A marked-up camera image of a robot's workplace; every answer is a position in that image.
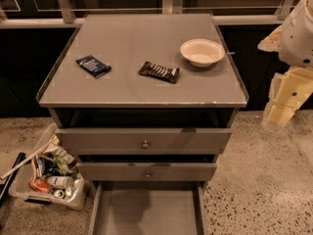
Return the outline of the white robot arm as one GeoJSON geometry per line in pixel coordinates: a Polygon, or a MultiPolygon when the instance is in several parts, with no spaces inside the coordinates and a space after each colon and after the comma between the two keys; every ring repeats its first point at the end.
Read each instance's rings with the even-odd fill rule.
{"type": "Polygon", "coordinates": [[[278,130],[313,94],[313,0],[300,0],[284,22],[259,42],[257,48],[277,52],[290,67],[275,73],[262,125],[278,130]]]}

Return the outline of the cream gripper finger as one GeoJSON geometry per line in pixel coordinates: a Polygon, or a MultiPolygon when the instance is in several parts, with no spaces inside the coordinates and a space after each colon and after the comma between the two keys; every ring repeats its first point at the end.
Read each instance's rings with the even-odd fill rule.
{"type": "Polygon", "coordinates": [[[313,69],[290,67],[275,73],[263,113],[264,127],[285,127],[295,112],[313,94],[313,69]]]}
{"type": "Polygon", "coordinates": [[[257,48],[265,52],[277,52],[279,49],[281,31],[281,26],[276,27],[268,36],[258,43],[257,48]]]}

